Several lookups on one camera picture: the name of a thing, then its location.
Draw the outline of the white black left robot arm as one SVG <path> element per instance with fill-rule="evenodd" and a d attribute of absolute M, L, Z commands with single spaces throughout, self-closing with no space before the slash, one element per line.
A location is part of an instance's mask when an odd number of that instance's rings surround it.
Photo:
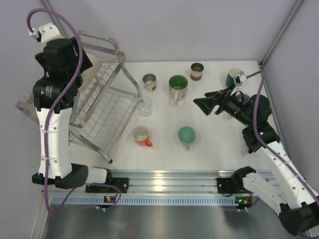
<path fill-rule="evenodd" d="M 35 59 L 45 76 L 33 87 L 34 106 L 40 126 L 41 163 L 32 182 L 72 189 L 96 183 L 103 192 L 114 185 L 105 168 L 75 164 L 69 158 L 69 122 L 74 98 L 82 85 L 81 73 L 93 65 L 76 38 L 59 38 L 46 43 Z"/>

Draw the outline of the teal green mug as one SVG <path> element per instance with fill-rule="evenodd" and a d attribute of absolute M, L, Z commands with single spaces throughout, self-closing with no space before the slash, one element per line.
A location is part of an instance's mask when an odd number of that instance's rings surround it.
<path fill-rule="evenodd" d="M 178 138 L 186 146 L 186 149 L 190 150 L 190 145 L 196 140 L 196 134 L 193 128 L 184 126 L 179 129 Z"/>

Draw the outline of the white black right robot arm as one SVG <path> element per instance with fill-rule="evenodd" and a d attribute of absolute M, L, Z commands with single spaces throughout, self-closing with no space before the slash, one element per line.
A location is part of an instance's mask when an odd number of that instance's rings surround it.
<path fill-rule="evenodd" d="M 256 194 L 279 217 L 285 230 L 297 236 L 319 225 L 319 195 L 305 181 L 289 159 L 279 136 L 268 123 L 272 113 L 270 102 L 263 95 L 253 95 L 244 103 L 230 88 L 208 92 L 194 103 L 208 116 L 228 113 L 245 125 L 242 130 L 248 152 L 257 152 L 275 177 L 278 188 L 267 182 L 250 166 L 240 168 L 231 176 L 237 192 Z"/>

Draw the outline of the tall beige cup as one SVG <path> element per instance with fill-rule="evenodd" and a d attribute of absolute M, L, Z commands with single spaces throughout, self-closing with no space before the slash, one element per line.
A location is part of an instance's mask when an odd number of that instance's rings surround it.
<path fill-rule="evenodd" d="M 85 70 L 81 74 L 83 82 L 82 82 L 82 85 L 78 88 L 78 90 L 81 92 L 85 91 L 88 88 L 88 86 L 93 81 L 94 77 L 97 76 L 97 73 L 99 72 L 99 70 L 102 67 L 101 61 L 96 56 L 94 56 L 91 53 L 87 53 L 87 56 L 88 56 L 88 58 L 91 61 L 93 66 L 91 68 Z"/>

